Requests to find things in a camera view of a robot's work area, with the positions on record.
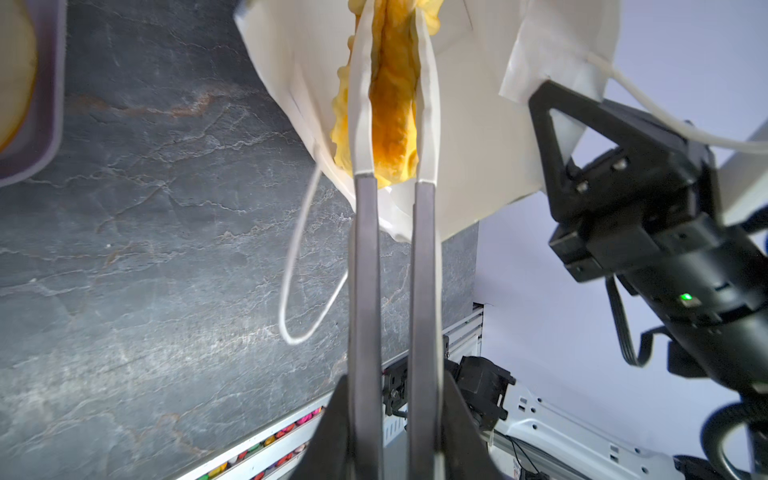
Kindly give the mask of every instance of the white cable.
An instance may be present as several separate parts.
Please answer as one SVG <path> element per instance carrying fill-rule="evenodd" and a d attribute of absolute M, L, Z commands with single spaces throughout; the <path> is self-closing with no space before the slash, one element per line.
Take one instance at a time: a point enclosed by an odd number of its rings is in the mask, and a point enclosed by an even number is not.
<path fill-rule="evenodd" d="M 699 130 L 691 124 L 676 119 L 672 114 L 655 104 L 650 97 L 638 88 L 637 85 L 632 83 L 629 78 L 625 77 L 619 70 L 617 70 L 609 61 L 594 53 L 587 55 L 587 61 L 600 68 L 603 73 L 609 77 L 613 78 L 653 116 L 664 122 L 669 128 L 683 137 L 703 144 L 729 148 L 747 154 L 768 154 L 768 141 L 737 141 L 730 138 L 718 137 L 717 135 L 712 135 L 706 131 Z"/>
<path fill-rule="evenodd" d="M 344 283 L 346 283 L 346 278 L 349 276 L 349 270 L 345 271 L 341 277 L 341 280 L 339 281 L 339 284 L 336 285 L 336 289 L 333 291 L 333 295 L 331 295 L 331 297 L 328 299 L 328 303 L 326 303 L 326 305 L 323 307 L 323 311 L 320 312 L 320 315 L 317 317 L 317 320 L 315 320 L 315 323 L 312 324 L 310 329 L 305 334 L 302 336 L 294 337 L 288 333 L 288 329 L 286 328 L 286 309 L 288 307 L 290 281 L 291 278 L 293 278 L 293 268 L 296 265 L 296 258 L 299 256 L 299 246 L 301 245 L 301 236 L 304 234 L 306 218 L 310 215 L 310 205 L 312 204 L 312 199 L 315 197 L 315 191 L 317 191 L 317 185 L 320 182 L 320 176 L 322 174 L 323 171 L 320 170 L 320 165 L 316 164 L 315 171 L 312 173 L 310 184 L 306 187 L 306 193 L 304 194 L 304 199 L 301 203 L 301 210 L 299 210 L 299 218 L 296 221 L 296 227 L 294 227 L 293 236 L 290 239 L 290 245 L 288 246 L 288 257 L 286 258 L 286 269 L 285 272 L 283 272 L 283 284 L 280 285 L 280 310 L 278 312 L 277 325 L 280 328 L 280 335 L 288 345 L 299 345 L 300 343 L 306 342 L 312 336 L 312 334 L 315 333 L 317 327 L 319 327 L 323 319 L 326 318 L 328 310 L 330 310 L 333 302 L 336 301 L 339 292 L 341 292 Z"/>

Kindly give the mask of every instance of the paper bag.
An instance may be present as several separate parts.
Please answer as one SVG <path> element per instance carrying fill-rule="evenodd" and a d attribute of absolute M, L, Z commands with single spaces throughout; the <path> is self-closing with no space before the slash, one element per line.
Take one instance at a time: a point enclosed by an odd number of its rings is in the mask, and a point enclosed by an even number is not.
<path fill-rule="evenodd" d="M 586 52 L 613 58 L 618 0 L 445 0 L 432 39 L 442 109 L 437 225 L 444 240 L 544 184 L 528 113 L 549 76 L 593 98 L 606 79 Z M 323 173 L 355 206 L 352 178 L 333 163 L 336 71 L 355 18 L 346 0 L 249 0 L 235 12 L 251 61 Z M 583 128 L 556 124 L 563 154 Z M 379 226 L 412 233 L 413 180 L 379 190 Z"/>

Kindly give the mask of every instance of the dark stone countertop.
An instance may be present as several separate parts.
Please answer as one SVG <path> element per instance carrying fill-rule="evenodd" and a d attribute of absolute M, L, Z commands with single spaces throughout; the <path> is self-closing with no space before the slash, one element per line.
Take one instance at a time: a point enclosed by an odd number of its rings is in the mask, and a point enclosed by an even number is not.
<path fill-rule="evenodd" d="M 0 189 L 6 478 L 162 478 L 330 390 L 346 291 L 307 343 L 276 313 L 313 169 L 264 90 L 234 2 L 71 0 L 65 133 Z M 305 329 L 352 210 L 319 186 L 290 301 Z M 408 339 L 409 245 L 382 235 L 384 357 Z M 444 319 L 472 308 L 477 229 L 444 244 Z"/>

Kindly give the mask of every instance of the egg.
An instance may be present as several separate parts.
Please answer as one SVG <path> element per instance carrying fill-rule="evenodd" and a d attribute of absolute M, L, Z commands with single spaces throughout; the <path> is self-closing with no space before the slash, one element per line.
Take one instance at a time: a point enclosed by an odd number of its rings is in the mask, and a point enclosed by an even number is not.
<path fill-rule="evenodd" d="M 429 34 L 440 29 L 438 13 L 443 0 L 369 0 L 374 4 L 372 77 L 369 98 L 373 110 L 373 163 L 379 188 L 399 184 L 416 175 L 416 85 L 419 81 L 418 38 L 413 24 L 417 8 L 426 13 Z M 349 0 L 356 25 L 365 0 Z M 347 45 L 352 50 L 354 36 Z M 336 124 L 331 140 L 333 160 L 352 175 L 349 152 L 349 62 L 339 69 L 339 94 L 333 99 Z"/>

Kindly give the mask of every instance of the white wall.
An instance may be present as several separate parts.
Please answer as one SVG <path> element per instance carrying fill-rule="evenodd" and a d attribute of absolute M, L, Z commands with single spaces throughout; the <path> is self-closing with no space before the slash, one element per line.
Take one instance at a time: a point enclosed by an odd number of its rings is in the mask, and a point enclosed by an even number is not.
<path fill-rule="evenodd" d="M 679 118 L 747 138 L 768 116 L 767 21 L 762 0 L 626 1 L 615 63 Z M 607 97 L 637 106 L 612 83 Z M 600 140 L 585 137 L 574 157 L 602 153 Z M 728 152 L 716 153 L 720 163 L 727 159 Z M 670 455 L 702 455 L 702 423 L 736 394 L 667 373 L 664 338 L 645 369 L 626 365 L 603 282 L 570 277 L 547 245 L 554 227 L 543 194 L 481 222 L 475 299 L 487 306 L 483 356 L 620 438 Z M 660 321 L 642 300 L 623 297 L 637 347 L 640 332 Z M 746 467 L 746 442 L 734 437 L 728 450 Z"/>

